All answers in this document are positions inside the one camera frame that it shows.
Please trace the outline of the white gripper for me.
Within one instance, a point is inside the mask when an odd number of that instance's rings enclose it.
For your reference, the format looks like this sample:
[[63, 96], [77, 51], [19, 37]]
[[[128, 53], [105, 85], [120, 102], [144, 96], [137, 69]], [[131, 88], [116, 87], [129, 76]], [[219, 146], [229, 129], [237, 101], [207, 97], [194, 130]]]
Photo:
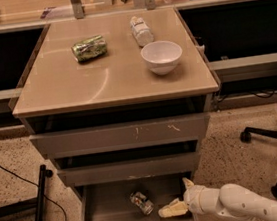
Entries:
[[221, 208], [219, 201], [220, 189], [207, 188], [203, 185], [194, 185], [194, 183], [186, 177], [182, 182], [185, 185], [184, 202], [180, 199], [174, 199], [168, 205], [163, 206], [158, 211], [161, 218], [178, 217], [185, 215], [189, 209], [195, 214], [211, 214], [216, 213]]

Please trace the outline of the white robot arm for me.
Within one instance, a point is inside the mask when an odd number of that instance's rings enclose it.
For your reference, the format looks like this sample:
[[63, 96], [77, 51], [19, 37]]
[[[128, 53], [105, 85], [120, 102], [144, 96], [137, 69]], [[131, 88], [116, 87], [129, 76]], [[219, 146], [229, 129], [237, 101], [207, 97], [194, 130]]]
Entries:
[[213, 214], [232, 221], [277, 221], [277, 201], [264, 198], [237, 184], [225, 184], [221, 188], [197, 185], [186, 177], [182, 181], [185, 192], [182, 200], [174, 199], [158, 211], [161, 218], [184, 215]]

